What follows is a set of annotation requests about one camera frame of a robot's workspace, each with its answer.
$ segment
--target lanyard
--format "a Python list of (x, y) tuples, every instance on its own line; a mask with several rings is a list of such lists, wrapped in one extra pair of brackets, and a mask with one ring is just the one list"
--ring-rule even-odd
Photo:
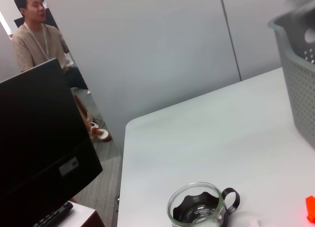
[(47, 60), (49, 60), (49, 51), (48, 51), (48, 45), (47, 45), (47, 39), (46, 39), (46, 32), (44, 29), (44, 26), (42, 25), (42, 29), (44, 32), (44, 38), (45, 38), (45, 45), (46, 45), (46, 53), (44, 52), (43, 48), (40, 46), (38, 40), (36, 39), (34, 33), (30, 30), (30, 28), (28, 27), (28, 25), (26, 23), (24, 23), (24, 26), (29, 30), (30, 34), (33, 36), (33, 38), (35, 39), (36, 43), (38, 44), (39, 48), (41, 49), (42, 53), (44, 54), (44, 56), (47, 58)]

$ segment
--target basket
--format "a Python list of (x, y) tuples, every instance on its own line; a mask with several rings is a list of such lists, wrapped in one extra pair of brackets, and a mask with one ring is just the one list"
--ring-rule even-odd
[(294, 123), (315, 147), (315, 44), (308, 44), (307, 25), (288, 13), (270, 21), (275, 30)]

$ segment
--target floor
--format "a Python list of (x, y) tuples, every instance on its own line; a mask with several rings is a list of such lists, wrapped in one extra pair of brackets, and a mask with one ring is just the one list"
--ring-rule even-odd
[[(77, 89), (74, 93), (91, 115), (101, 118), (92, 96), (87, 95), (87, 90)], [(74, 198), (79, 204), (95, 209), (106, 227), (116, 227), (122, 156), (113, 141), (105, 143), (94, 141), (94, 147), (102, 164), (103, 172)]]

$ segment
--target beige sweater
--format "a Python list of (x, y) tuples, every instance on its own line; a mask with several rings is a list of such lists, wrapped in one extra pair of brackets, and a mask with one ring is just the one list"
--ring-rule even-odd
[[(68, 53), (69, 49), (60, 31), (50, 25), (43, 25), (43, 29), (46, 31), (49, 59), (57, 58), (61, 68), (66, 70), (65, 53)], [(44, 52), (46, 52), (43, 30), (34, 32), (34, 35)], [(21, 71), (28, 70), (47, 61), (34, 37), (24, 25), (20, 26), (14, 34), (12, 42), (13, 51)]]

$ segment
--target glass mug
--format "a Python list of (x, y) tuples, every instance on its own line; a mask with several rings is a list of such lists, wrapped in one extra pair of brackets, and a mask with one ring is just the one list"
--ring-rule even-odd
[[(225, 198), (235, 193), (234, 203), (227, 209)], [(240, 205), (240, 195), (227, 188), (222, 193), (208, 183), (186, 185), (173, 194), (167, 215), (173, 227), (227, 227), (228, 218)]]

